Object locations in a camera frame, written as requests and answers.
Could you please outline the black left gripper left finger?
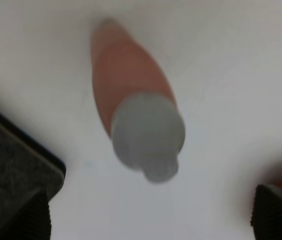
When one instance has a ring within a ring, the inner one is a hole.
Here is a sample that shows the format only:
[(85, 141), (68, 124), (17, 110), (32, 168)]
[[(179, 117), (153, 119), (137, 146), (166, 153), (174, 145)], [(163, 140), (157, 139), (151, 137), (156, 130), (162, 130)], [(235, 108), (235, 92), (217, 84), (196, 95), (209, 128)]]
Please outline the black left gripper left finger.
[(4, 209), (0, 240), (50, 240), (49, 200), (43, 190), (31, 192)]

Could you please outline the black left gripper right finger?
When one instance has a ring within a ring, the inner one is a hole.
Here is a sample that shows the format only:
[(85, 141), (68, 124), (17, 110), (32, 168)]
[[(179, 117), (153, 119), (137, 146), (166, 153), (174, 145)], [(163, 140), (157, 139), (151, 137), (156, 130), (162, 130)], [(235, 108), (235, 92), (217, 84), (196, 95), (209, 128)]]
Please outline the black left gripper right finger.
[(256, 240), (282, 240), (282, 189), (256, 187), (250, 224)]

